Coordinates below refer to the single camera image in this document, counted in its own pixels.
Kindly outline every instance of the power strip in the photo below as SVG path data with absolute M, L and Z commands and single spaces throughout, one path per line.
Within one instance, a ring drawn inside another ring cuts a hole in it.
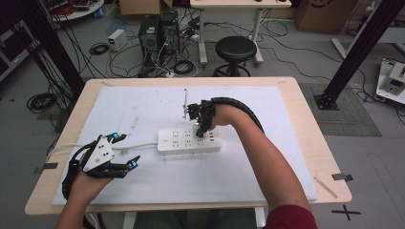
M 213 153 L 221 150 L 218 130 L 205 133 L 203 138 L 193 136 L 190 129 L 160 130 L 158 152 L 160 155 Z

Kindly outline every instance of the floor mat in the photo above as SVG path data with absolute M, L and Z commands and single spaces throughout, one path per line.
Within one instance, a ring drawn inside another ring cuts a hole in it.
M 313 98 L 321 94 L 327 84 L 299 84 L 323 135 L 381 136 L 360 99 L 350 88 L 345 88 L 336 100 L 338 111 L 319 110 Z

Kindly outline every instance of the red sleeve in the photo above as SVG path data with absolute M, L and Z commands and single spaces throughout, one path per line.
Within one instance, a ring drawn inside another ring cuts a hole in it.
M 277 228 L 316 229 L 317 226 L 313 214 L 307 209 L 285 205 L 275 208 L 268 214 L 265 229 Z

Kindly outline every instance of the stool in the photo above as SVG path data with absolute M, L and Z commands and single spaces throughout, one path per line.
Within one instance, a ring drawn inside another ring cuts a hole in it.
M 239 64 L 246 62 L 256 54 L 257 47 L 253 41 L 242 36 L 228 36 L 217 42 L 215 51 L 228 64 L 216 68 L 214 77 L 218 77 L 220 74 L 224 76 L 241 76 L 238 69 L 244 70 L 250 76 L 250 72 L 246 68 L 239 66 Z M 226 68 L 226 73 L 221 70 L 222 68 Z

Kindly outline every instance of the white board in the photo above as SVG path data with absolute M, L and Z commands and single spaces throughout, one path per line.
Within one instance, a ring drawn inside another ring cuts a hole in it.
M 276 87 L 186 87 L 188 103 L 227 96 L 245 103 L 259 118 L 269 139 L 280 149 L 304 187 L 316 199 L 309 172 L 283 99 Z M 98 135 L 127 134 L 114 144 L 124 147 L 158 141 L 162 129 L 192 128 L 183 118 L 184 87 L 104 87 L 78 139 L 88 144 Z M 113 162 L 140 155 L 139 166 L 116 178 L 92 204 L 206 203 L 265 201 L 243 146 L 230 126 L 218 127 L 222 149 L 217 153 L 160 156 L 157 146 L 116 152 Z M 62 180 L 66 175 L 66 165 Z M 53 204 L 66 201 L 61 187 Z

